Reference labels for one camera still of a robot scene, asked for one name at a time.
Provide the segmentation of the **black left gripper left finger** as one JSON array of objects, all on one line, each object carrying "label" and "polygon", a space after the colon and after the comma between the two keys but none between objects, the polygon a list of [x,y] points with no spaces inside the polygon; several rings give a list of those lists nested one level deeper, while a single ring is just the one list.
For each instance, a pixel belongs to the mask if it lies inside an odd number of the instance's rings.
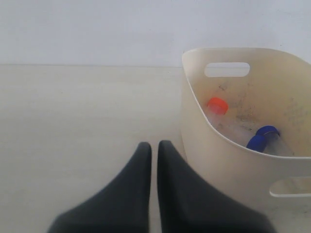
[{"label": "black left gripper left finger", "polygon": [[50,233],[147,233],[152,149],[140,142],[122,171],[99,193],[60,214]]}]

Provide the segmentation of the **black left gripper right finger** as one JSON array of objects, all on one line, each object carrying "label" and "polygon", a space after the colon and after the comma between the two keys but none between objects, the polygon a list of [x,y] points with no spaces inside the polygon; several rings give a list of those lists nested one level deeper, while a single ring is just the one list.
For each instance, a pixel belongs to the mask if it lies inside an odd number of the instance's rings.
[{"label": "black left gripper right finger", "polygon": [[237,204],[203,180],[168,140],[158,145],[157,193],[164,233],[242,233]]}]

